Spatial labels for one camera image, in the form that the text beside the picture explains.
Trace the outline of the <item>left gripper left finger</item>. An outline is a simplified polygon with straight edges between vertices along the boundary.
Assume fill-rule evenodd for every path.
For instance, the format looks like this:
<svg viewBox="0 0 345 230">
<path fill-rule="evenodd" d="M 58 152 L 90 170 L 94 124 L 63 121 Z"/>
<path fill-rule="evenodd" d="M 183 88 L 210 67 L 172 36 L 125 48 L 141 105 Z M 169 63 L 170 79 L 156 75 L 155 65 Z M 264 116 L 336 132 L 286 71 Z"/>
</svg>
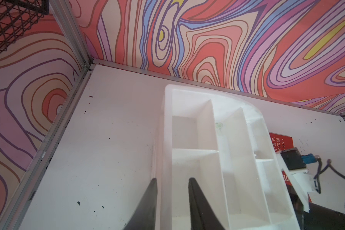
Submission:
<svg viewBox="0 0 345 230">
<path fill-rule="evenodd" d="M 158 184 L 153 178 L 124 230 L 154 230 L 156 224 Z"/>
</svg>

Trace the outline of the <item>red postcard white text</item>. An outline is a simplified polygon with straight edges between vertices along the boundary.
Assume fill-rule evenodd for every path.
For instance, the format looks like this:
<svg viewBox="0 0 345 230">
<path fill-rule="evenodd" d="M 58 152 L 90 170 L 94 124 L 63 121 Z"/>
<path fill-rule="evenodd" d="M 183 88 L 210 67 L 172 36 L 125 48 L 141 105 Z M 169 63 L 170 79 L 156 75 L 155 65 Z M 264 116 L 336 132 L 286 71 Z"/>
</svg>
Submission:
<svg viewBox="0 0 345 230">
<path fill-rule="evenodd" d="M 293 139 L 289 136 L 275 133 L 269 133 L 269 135 L 275 152 L 292 149 L 294 147 Z"/>
</svg>

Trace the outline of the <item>white plastic drawer organizer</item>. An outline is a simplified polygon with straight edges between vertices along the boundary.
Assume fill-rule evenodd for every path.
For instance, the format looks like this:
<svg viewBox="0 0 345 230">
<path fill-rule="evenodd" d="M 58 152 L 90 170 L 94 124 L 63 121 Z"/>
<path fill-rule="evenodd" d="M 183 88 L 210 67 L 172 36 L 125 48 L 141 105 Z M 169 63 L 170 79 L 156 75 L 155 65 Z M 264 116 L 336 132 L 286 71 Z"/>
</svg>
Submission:
<svg viewBox="0 0 345 230">
<path fill-rule="evenodd" d="M 158 230 L 189 230 L 194 178 L 225 230 L 297 230 L 299 224 L 261 112 L 226 93 L 167 85 L 152 174 Z"/>
</svg>

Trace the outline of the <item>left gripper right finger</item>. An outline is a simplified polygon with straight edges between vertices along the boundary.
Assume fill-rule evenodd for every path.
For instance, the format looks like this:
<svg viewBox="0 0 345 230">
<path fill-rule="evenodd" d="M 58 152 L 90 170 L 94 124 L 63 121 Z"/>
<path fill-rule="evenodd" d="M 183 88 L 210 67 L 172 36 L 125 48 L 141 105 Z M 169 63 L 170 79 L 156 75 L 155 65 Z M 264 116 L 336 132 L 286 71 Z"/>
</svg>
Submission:
<svg viewBox="0 0 345 230">
<path fill-rule="evenodd" d="M 188 184 L 192 230 L 224 230 L 195 178 Z"/>
</svg>

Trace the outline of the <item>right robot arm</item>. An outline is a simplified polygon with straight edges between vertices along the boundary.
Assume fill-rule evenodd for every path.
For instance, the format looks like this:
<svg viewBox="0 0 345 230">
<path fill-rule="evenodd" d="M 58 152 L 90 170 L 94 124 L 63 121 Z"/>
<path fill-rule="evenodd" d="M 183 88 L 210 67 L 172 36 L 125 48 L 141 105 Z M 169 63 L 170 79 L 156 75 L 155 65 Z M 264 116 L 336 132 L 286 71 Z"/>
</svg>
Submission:
<svg viewBox="0 0 345 230">
<path fill-rule="evenodd" d="M 293 208 L 302 230 L 345 230 L 345 214 L 309 203 L 309 212 L 304 211 L 293 186 L 287 185 Z"/>
</svg>

